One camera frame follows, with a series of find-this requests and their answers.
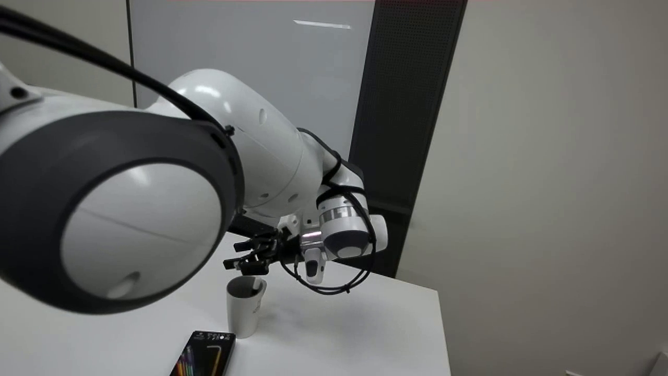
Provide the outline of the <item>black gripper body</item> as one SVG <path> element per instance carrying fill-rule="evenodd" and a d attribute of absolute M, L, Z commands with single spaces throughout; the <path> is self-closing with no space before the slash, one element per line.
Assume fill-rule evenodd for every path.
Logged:
<path fill-rule="evenodd" d="M 302 260 L 298 238 L 284 234 L 260 234 L 250 241 L 243 241 L 234 245 L 239 260 L 257 260 L 268 262 L 270 265 L 275 262 L 294 264 Z"/>

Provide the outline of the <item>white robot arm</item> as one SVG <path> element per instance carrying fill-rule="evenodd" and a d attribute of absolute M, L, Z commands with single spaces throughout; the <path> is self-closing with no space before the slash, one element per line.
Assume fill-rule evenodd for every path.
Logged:
<path fill-rule="evenodd" d="M 205 116 L 0 72 L 2 280 L 56 310 L 119 314 L 176 293 L 243 221 L 260 227 L 243 230 L 230 269 L 296 264 L 316 291 L 326 264 L 389 246 L 362 171 L 319 136 L 225 72 L 169 87 Z"/>

